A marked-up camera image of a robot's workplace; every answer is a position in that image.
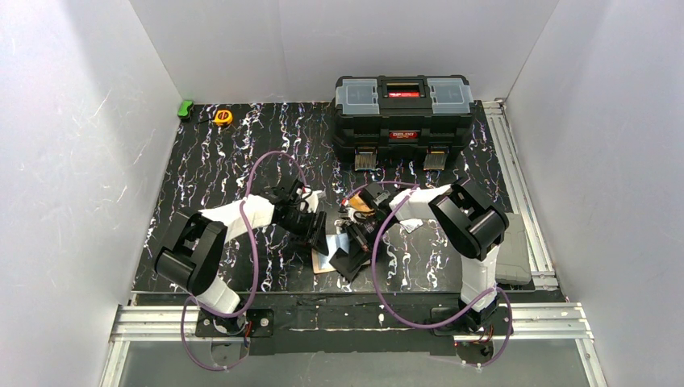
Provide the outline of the orange credit card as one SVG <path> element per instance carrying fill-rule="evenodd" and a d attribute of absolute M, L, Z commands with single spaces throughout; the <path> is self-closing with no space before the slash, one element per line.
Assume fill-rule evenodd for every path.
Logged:
<path fill-rule="evenodd" d="M 358 194 L 350 199 L 349 204 L 355 210 L 355 218 L 366 219 L 375 215 L 375 210 L 367 205 Z"/>

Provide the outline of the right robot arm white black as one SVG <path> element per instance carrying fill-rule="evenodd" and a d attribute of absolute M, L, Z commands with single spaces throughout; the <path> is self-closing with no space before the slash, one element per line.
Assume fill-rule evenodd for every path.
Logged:
<path fill-rule="evenodd" d="M 433 331 L 477 331 L 497 309 L 495 269 L 510 222 L 472 178 L 421 189 L 402 181 L 374 181 L 352 191 L 340 206 L 341 243 L 329 264 L 352 281 L 365 263 L 375 264 L 383 235 L 393 225 L 433 220 L 461 257 L 461 290 L 455 317 L 432 310 Z"/>

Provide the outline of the white credit card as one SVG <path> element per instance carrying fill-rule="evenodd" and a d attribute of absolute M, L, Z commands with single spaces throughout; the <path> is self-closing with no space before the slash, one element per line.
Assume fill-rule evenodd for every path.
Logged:
<path fill-rule="evenodd" d="M 405 219 L 399 222 L 406 233 L 412 233 L 423 225 L 423 221 L 417 218 Z"/>

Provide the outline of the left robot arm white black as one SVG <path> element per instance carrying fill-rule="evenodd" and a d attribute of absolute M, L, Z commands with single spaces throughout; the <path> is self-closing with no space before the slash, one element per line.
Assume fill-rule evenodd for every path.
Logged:
<path fill-rule="evenodd" d="M 154 250 L 155 272 L 212 314 L 237 317 L 246 312 L 256 295 L 251 293 L 242 302 L 219 277 L 225 244 L 242 235 L 255 243 L 256 229 L 276 225 L 302 248 L 326 254 L 327 215 L 318 209 L 322 196 L 322 191 L 296 180 L 288 189 L 269 187 L 214 209 L 182 208 L 173 215 Z"/>

